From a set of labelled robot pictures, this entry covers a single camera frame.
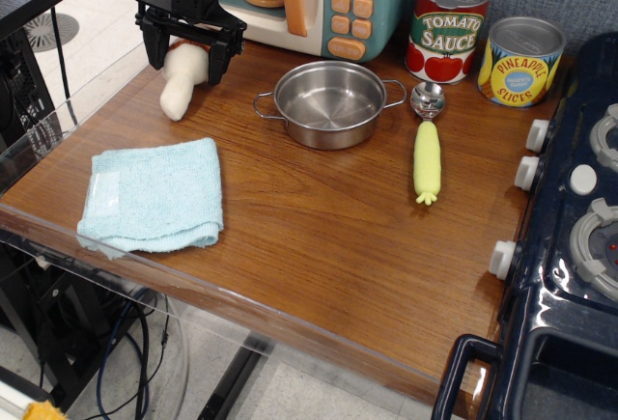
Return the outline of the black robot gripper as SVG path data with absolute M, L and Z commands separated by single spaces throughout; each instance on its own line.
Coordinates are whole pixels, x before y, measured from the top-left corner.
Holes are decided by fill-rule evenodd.
M 218 85 L 234 53 L 243 51 L 244 21 L 225 11 L 219 0 L 135 0 L 150 65 L 163 67 L 174 36 L 209 45 L 209 84 Z

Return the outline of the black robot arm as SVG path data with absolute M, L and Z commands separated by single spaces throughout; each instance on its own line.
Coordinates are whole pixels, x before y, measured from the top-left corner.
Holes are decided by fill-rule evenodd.
M 228 13 L 219 0 L 136 0 L 140 27 L 150 65 L 163 67 L 172 36 L 206 45 L 208 80 L 221 81 L 231 59 L 243 51 L 244 21 Z

